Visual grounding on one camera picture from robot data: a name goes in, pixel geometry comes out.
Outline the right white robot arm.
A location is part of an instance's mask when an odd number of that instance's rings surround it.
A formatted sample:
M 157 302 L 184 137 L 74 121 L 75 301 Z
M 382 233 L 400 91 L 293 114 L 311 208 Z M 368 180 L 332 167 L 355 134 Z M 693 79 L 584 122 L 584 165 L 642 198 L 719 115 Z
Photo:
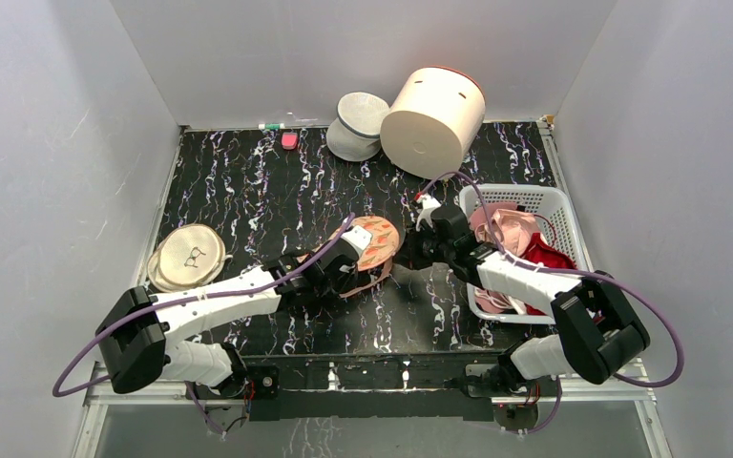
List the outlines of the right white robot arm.
M 522 395 L 537 379 L 563 374 L 600 385 L 649 347 L 647 329 L 611 278 L 554 273 L 478 240 L 459 208 L 428 194 L 415 201 L 419 215 L 407 229 L 397 263 L 411 270 L 444 263 L 460 281 L 518 299 L 555 323 L 555 334 L 505 350 L 478 375 L 485 385 Z

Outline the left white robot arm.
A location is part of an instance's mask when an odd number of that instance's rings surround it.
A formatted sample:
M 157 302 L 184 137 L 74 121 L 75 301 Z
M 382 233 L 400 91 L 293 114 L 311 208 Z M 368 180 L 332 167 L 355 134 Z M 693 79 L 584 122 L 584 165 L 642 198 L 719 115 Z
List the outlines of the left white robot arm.
M 230 280 L 180 293 L 127 290 L 95 334 L 114 393 L 170 380 L 204 385 L 221 397 L 241 395 L 254 372 L 238 349 L 194 343 L 192 337 L 343 292 L 355 284 L 358 260 L 372 239 L 367 229 L 351 226 L 305 260 L 283 255 Z

